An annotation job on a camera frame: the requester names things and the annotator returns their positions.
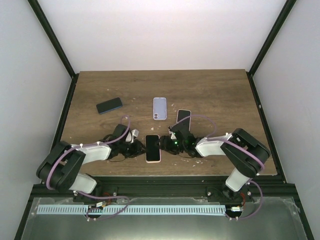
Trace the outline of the white phone case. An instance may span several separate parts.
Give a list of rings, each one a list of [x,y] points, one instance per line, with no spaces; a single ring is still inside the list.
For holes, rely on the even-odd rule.
[[[179,109],[177,111],[177,117],[176,117],[176,122],[177,125],[176,127],[180,130],[190,130],[191,126],[191,111],[187,109]]]

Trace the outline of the teal black phone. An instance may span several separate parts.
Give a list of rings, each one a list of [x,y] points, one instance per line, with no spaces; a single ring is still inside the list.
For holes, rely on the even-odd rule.
[[[177,111],[177,117],[176,122],[181,122],[188,130],[190,130],[191,125],[191,118],[189,117],[191,115],[190,110],[186,109],[179,109]]]

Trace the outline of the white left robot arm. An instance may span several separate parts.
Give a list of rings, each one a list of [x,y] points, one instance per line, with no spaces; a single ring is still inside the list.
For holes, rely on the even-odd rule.
[[[145,145],[137,139],[139,131],[118,124],[113,133],[89,144],[57,143],[36,171],[49,190],[60,193],[75,191],[84,193],[91,202],[102,196],[98,182],[88,174],[80,173],[83,165],[111,160],[118,155],[125,159],[146,153]]]

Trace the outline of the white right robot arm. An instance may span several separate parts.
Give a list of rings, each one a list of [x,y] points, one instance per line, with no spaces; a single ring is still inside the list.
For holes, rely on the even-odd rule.
[[[265,169],[270,150],[242,128],[216,137],[195,137],[188,130],[171,130],[175,136],[161,136],[157,146],[172,155],[186,153],[191,158],[226,156],[234,169],[222,187],[229,202],[240,196],[241,188]]]

